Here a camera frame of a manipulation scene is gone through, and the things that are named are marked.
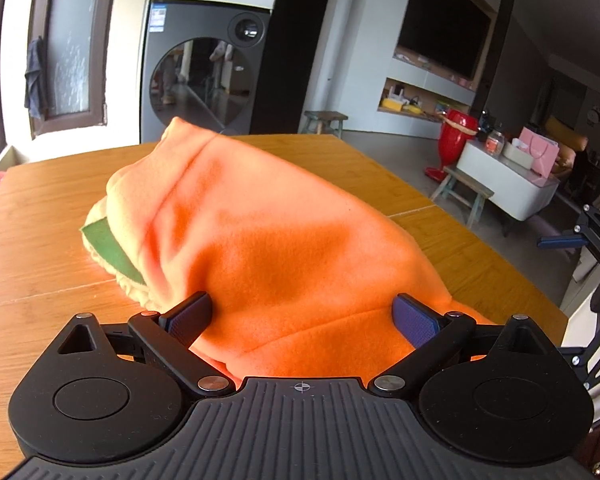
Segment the wooden bench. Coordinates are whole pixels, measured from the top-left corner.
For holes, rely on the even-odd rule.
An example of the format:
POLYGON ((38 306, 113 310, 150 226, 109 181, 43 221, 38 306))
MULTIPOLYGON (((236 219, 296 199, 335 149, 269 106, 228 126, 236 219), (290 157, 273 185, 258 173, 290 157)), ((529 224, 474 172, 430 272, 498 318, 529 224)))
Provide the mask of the wooden bench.
POLYGON ((455 166, 443 168, 444 177, 438 187, 430 195, 435 202, 439 198, 452 198, 469 210, 465 222, 467 229, 472 229, 480 220, 483 207, 494 195, 494 192, 475 178, 455 166))

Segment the orange pumpkin costume garment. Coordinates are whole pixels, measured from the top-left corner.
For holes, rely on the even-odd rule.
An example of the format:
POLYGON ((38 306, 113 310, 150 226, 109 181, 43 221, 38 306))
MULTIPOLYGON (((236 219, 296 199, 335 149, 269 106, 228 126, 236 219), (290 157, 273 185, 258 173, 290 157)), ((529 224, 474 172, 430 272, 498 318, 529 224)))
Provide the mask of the orange pumpkin costume garment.
POLYGON ((180 118, 109 179, 82 240, 146 309, 208 294, 212 321, 190 350, 235 382, 371 380, 413 349, 396 296, 460 310, 414 238, 369 204, 180 118))

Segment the brown framed frosted window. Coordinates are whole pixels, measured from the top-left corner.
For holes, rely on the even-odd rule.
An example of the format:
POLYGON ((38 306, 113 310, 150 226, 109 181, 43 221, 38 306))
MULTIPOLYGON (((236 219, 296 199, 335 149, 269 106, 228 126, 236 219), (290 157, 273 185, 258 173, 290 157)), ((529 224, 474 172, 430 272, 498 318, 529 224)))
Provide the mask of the brown framed frosted window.
POLYGON ((32 0, 29 39, 41 40, 45 107, 33 134, 106 122, 106 62, 114 0, 32 0))

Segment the white low cabinet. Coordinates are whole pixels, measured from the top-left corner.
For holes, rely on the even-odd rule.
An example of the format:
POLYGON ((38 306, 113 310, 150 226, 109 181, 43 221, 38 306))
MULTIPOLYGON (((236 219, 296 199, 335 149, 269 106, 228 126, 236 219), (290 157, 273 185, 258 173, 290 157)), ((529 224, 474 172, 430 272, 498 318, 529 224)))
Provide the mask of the white low cabinet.
POLYGON ((482 143, 465 144, 457 168, 490 188, 490 201, 510 218, 524 222, 545 208, 559 185, 554 176, 543 178, 506 157, 495 158, 482 143))

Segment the red vase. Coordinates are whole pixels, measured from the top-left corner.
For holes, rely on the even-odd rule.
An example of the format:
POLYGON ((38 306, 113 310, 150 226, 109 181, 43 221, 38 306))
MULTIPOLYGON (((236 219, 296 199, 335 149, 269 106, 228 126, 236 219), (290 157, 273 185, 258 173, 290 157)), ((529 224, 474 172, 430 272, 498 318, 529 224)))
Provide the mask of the red vase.
POLYGON ((453 166, 460 159, 465 144, 474 140, 478 133, 478 120, 460 110, 449 108, 442 115, 442 127, 438 140, 438 155, 440 165, 428 167, 424 174, 426 177, 441 182, 445 178, 444 168, 453 166))

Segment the small wooden stool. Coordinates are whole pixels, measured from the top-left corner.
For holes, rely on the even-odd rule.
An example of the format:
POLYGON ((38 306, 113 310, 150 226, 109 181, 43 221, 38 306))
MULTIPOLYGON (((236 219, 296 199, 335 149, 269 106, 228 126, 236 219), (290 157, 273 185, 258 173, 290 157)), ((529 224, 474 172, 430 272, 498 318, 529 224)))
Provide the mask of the small wooden stool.
POLYGON ((306 110, 303 116, 306 121, 301 128, 301 133, 329 133, 338 139, 342 138, 343 125, 349 119, 347 115, 334 110, 306 110))

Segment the grey front-load washing machine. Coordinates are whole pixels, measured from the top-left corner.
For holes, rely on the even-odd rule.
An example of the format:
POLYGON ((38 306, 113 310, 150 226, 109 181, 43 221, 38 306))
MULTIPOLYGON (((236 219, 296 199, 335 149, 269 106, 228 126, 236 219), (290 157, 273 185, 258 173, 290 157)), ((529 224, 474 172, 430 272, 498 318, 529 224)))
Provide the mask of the grey front-load washing machine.
POLYGON ((270 12, 196 0, 150 0, 140 90, 140 140, 175 117, 239 136, 252 112, 270 12))

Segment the black television screen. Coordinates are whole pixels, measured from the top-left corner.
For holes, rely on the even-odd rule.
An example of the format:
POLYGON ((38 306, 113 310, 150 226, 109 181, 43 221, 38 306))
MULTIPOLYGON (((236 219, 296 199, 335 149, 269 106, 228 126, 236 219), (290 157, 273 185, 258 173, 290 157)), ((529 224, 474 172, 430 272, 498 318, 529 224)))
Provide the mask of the black television screen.
POLYGON ((490 27, 472 0, 408 0, 398 46, 471 79, 490 27))

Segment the pink gift bag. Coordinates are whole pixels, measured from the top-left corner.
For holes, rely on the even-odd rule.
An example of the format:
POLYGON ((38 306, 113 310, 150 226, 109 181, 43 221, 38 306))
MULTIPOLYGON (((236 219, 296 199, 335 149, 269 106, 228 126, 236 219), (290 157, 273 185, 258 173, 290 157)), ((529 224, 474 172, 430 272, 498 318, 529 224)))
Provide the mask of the pink gift bag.
POLYGON ((559 144, 529 128, 521 130, 519 140, 528 146, 528 154, 532 157, 531 170, 548 178, 558 157, 559 144))

